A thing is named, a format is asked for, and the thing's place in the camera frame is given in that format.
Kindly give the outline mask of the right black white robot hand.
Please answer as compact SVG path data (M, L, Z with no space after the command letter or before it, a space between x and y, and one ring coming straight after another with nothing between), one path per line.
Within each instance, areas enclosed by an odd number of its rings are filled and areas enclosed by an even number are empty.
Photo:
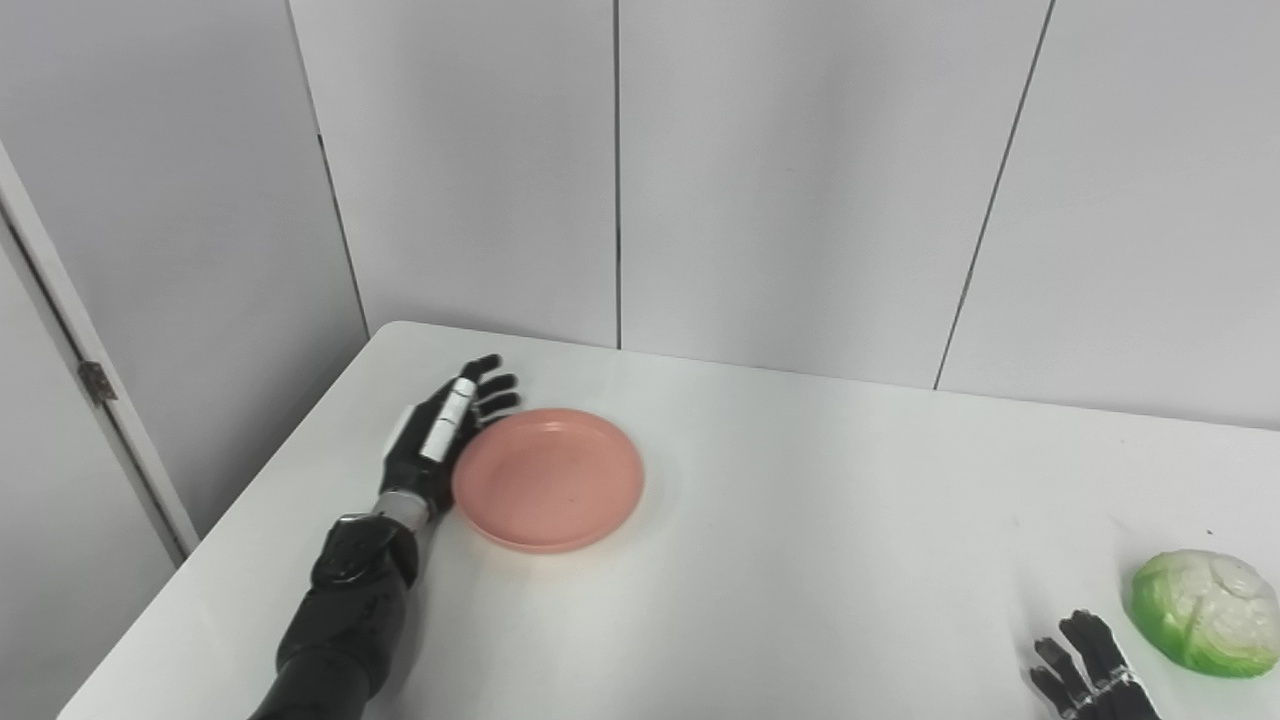
M1036 641L1039 664L1027 675L1060 719L1161 717L1102 618L1078 609L1059 621L1059 632L1070 646L1053 637Z

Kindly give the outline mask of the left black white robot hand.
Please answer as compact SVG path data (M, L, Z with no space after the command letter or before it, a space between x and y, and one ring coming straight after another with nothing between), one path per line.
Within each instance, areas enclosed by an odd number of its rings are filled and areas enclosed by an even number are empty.
M453 507L461 454L521 405L518 379L502 366L498 354L476 357L411 407L384 457L375 514L421 527Z

